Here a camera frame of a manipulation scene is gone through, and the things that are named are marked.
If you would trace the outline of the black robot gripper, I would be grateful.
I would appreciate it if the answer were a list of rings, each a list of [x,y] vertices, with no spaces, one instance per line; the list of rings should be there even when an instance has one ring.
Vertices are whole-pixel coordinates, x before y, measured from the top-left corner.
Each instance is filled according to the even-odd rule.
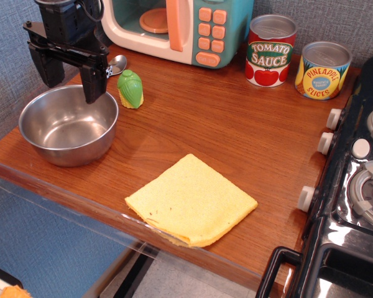
[[[102,1],[36,1],[41,22],[27,21],[29,51],[34,65],[49,88],[65,79],[63,62],[80,67],[87,104],[107,88],[108,48],[95,36],[104,15]]]

